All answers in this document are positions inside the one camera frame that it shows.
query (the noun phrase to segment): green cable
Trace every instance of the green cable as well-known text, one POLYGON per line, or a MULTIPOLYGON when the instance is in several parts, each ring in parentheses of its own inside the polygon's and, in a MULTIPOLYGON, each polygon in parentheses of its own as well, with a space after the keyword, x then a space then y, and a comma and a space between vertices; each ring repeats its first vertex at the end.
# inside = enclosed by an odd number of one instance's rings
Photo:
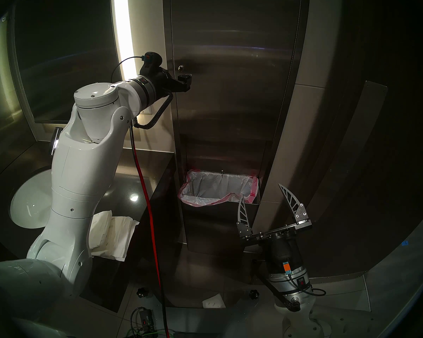
MULTIPOLYGON (((132 329, 130 328, 128 331, 127 331, 127 333, 126 333, 126 337, 130 337, 128 334, 130 333, 132 331, 132 329)), ((151 335, 151 334, 166 334, 166 332, 165 331, 156 331, 156 332, 151 332, 151 333, 143 333, 142 334, 142 336, 149 336, 149 335, 151 335)), ((172 334, 172 333, 169 333, 169 336, 170 337, 174 337, 174 335, 172 334)))

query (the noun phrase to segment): sink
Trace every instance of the sink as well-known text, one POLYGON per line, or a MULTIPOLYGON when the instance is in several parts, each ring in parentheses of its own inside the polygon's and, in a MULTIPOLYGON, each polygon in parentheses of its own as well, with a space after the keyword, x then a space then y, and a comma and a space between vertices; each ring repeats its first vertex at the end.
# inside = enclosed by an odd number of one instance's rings
POLYGON ((49 220, 51 205, 52 170, 47 170, 22 184, 11 200, 9 213, 22 228, 43 228, 49 220))

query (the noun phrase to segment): black countertop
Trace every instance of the black countertop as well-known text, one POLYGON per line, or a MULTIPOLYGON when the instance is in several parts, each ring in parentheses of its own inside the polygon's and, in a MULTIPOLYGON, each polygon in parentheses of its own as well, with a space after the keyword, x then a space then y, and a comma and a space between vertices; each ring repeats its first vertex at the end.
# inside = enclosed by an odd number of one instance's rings
MULTIPOLYGON (((25 258, 36 237, 43 228, 25 229, 16 225, 10 217, 9 207, 17 189, 35 174, 51 168, 49 143, 37 142, 15 159, 0 174, 0 242, 17 258, 25 258)), ((149 197, 152 197, 174 154, 160 151, 137 151, 149 197)), ((114 216, 129 216, 141 220, 146 209, 133 156, 130 149, 123 149, 113 183, 96 208, 113 212, 114 216), (138 195, 136 201, 131 196, 138 195)))

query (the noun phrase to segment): wall light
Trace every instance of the wall light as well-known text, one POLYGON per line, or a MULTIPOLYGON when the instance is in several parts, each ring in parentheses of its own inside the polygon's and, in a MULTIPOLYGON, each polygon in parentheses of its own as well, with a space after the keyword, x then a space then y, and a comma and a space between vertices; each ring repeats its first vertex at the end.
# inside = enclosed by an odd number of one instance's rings
MULTIPOLYGON (((133 57, 133 40, 130 29, 130 15, 128 13, 128 0, 114 0, 116 34, 118 36, 118 48, 121 60, 133 57)), ((122 63, 122 72, 124 80, 135 78, 136 71, 135 59, 129 59, 122 63)))

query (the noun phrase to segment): stainless steel door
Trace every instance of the stainless steel door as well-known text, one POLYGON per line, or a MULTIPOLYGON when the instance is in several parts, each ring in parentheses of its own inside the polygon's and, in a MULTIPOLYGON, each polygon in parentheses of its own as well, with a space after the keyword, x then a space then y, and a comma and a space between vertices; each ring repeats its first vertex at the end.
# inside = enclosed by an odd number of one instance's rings
MULTIPOLYGON (((181 142, 177 154, 186 156, 183 170, 263 176, 290 102, 286 86, 300 5, 301 0, 170 0, 174 71, 193 75, 191 90, 177 94, 173 110, 181 142)), ((288 83, 295 77, 296 71, 288 83)))

